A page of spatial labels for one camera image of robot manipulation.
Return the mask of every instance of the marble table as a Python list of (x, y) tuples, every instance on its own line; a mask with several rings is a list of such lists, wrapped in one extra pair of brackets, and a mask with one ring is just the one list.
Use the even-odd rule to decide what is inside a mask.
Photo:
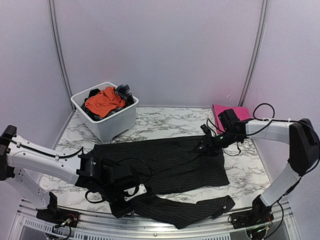
[[(138, 107), (134, 128), (118, 135), (110, 143), (203, 135), (200, 126), (206, 123), (207, 118), (214, 119), (211, 109), (208, 108)], [(95, 144), (101, 144), (101, 142), (85, 126), (76, 112), (56, 150), (69, 154), (83, 146), (86, 153)], [(200, 200), (230, 195), (235, 201), (233, 209), (250, 207), (252, 200), (270, 185), (270, 181), (252, 141), (246, 140), (239, 147), (242, 151), (240, 155), (224, 155), (229, 185), (202, 187), (183, 193), (160, 195), (160, 197), (172, 201), (196, 203)], [(235, 144), (225, 151), (230, 155), (238, 153)], [(58, 197), (60, 206), (93, 212), (111, 212), (107, 202), (91, 204), (85, 199), (86, 189), (68, 184), (58, 178), (44, 175), (40, 185)], [(97, 201), (100, 200), (100, 196), (92, 194), (89, 199)]]

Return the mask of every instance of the pink book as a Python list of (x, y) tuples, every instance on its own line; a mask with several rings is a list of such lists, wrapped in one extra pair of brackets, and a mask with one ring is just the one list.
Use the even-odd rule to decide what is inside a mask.
[[(249, 109), (246, 108), (246, 107), (242, 107), (242, 106), (221, 106), (221, 105), (213, 104), (212, 105), (212, 112), (213, 112), (213, 115), (214, 115), (214, 123), (221, 130), (223, 130), (223, 127), (222, 127), (222, 124), (220, 122), (220, 119), (219, 119), (218, 115), (220, 113), (222, 113), (224, 110), (227, 110), (227, 109), (233, 109), (235, 114), (238, 116), (238, 118), (241, 121), (250, 118), (249, 117)], [(216, 132), (218, 134), (222, 133), (218, 129), (216, 130)]]

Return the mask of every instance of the metal platform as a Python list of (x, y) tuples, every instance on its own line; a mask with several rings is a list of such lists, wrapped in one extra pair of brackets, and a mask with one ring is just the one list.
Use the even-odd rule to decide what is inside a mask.
[[(300, 240), (292, 211), (287, 201), (282, 202), (284, 208), (284, 228), (287, 231), (283, 240)], [(176, 229), (168, 223), (158, 222), (149, 218), (134, 216), (115, 218), (111, 214), (78, 210), (80, 212), (77, 228), (72, 228), (70, 240), (150, 240), (150, 239), (179, 239), (179, 240), (235, 240), (246, 238), (234, 238), (235, 233), (246, 235), (246, 229), (233, 229), (228, 222), (231, 213), (239, 212), (237, 209), (227, 214), (212, 219), (207, 218), (192, 224), (184, 229)], [(272, 208), (274, 214), (274, 226), (279, 224), (282, 212), (279, 206)], [(23, 240), (23, 229), (30, 228), (36, 231), (51, 234), (53, 223), (36, 218), (37, 211), (33, 205), (23, 199), (18, 208), (9, 240)], [(66, 236), (69, 229), (61, 229), (56, 236)]]

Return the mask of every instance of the white plastic bin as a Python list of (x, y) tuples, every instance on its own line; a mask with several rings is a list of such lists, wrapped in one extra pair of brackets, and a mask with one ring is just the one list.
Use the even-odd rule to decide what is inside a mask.
[(93, 89), (104, 90), (106, 87), (117, 87), (111, 82), (104, 82), (99, 85), (93, 86), (87, 90), (79, 92), (71, 97), (71, 101), (79, 111), (79, 115), (84, 124), (93, 132), (93, 134), (105, 143), (111, 141), (115, 136), (131, 129), (136, 124), (136, 110), (139, 99), (133, 96), (134, 104), (124, 108), (121, 111), (112, 114), (100, 121), (93, 121), (82, 109), (81, 105), (89, 96)]

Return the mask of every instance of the orange shirt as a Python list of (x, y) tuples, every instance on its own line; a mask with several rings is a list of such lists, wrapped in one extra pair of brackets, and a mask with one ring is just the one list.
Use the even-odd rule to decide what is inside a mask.
[(115, 93), (114, 86), (108, 86), (85, 102), (85, 107), (94, 114), (104, 118), (118, 107), (124, 107), (126, 100)]

